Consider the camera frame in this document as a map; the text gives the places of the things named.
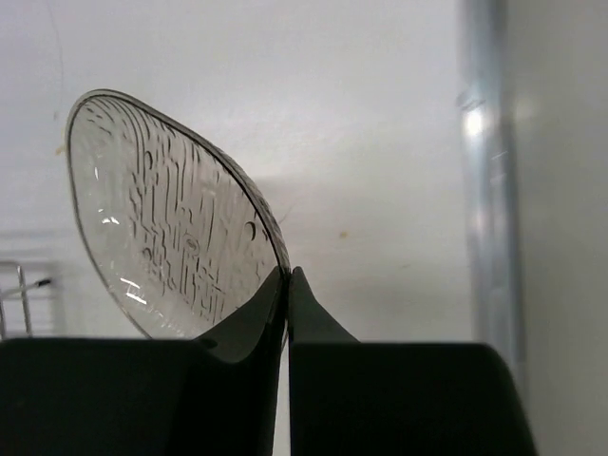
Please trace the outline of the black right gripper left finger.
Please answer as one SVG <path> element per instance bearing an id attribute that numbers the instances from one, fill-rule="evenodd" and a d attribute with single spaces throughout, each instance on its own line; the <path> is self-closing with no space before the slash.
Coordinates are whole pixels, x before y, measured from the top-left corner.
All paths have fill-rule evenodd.
<path id="1" fill-rule="evenodd" d="M 287 277 L 192 339 L 1 345 L 5 455 L 269 455 Z"/>

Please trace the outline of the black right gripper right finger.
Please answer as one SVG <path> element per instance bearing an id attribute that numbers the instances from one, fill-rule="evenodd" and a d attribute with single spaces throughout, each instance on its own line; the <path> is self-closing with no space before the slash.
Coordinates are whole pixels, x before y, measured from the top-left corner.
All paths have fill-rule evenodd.
<path id="1" fill-rule="evenodd" d="M 360 342 L 315 299 L 301 269 L 289 288 L 294 455 L 534 455 L 511 373 L 473 342 Z"/>

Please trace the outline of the clear glass plate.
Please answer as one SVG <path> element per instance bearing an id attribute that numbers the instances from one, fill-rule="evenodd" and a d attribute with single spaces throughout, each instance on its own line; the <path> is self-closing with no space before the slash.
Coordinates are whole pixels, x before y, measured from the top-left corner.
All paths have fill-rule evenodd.
<path id="1" fill-rule="evenodd" d="M 149 338 L 194 338 L 253 297 L 289 256 L 268 202 L 201 135 L 116 90 L 66 122 L 77 230 L 105 289 Z"/>

